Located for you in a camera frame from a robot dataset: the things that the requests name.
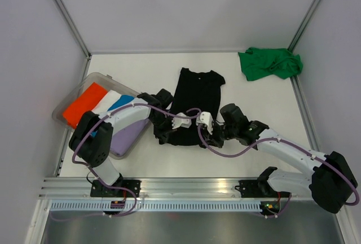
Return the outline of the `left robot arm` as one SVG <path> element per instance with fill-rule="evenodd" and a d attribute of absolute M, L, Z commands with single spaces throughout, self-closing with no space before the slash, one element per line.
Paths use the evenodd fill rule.
<path fill-rule="evenodd" d="M 69 147 L 74 156 L 84 160 L 110 196 L 116 197 L 123 190 L 122 176 L 109 158 L 113 136 L 143 120 L 150 121 L 154 127 L 162 127 L 168 119 L 164 112 L 172 101 L 171 93 L 161 89 L 157 94 L 142 93 L 114 110 L 100 114 L 87 111 L 82 115 Z"/>

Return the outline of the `black t shirt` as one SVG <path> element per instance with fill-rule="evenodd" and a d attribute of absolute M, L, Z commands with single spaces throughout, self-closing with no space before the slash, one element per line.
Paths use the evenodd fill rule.
<path fill-rule="evenodd" d="M 170 113 L 176 115 L 182 112 L 187 116 L 194 116 L 197 112 L 191 111 L 191 109 L 198 108 L 210 112 L 212 117 L 216 119 L 221 102 L 221 86 L 225 83 L 224 77 L 212 70 L 197 73 L 188 68 L 182 68 Z M 195 121 L 195 119 L 192 120 L 192 125 L 189 128 L 178 128 L 167 144 L 201 147 L 202 143 L 197 133 Z"/>

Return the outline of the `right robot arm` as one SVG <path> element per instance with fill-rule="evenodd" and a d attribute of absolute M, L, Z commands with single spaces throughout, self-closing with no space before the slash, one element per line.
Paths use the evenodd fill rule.
<path fill-rule="evenodd" d="M 334 214 L 343 206 L 359 204 L 358 183 L 342 154 L 335 151 L 325 154 L 290 141 L 268 125 L 248 120 L 233 103 L 222 107 L 220 113 L 222 123 L 208 112 L 202 112 L 196 120 L 200 140 L 211 152 L 221 156 L 216 149 L 225 141 L 237 140 L 245 149 L 234 157 L 255 149 L 271 154 L 297 170 L 287 172 L 268 167 L 251 184 L 241 180 L 237 190 L 242 197 L 310 197 L 319 207 Z"/>

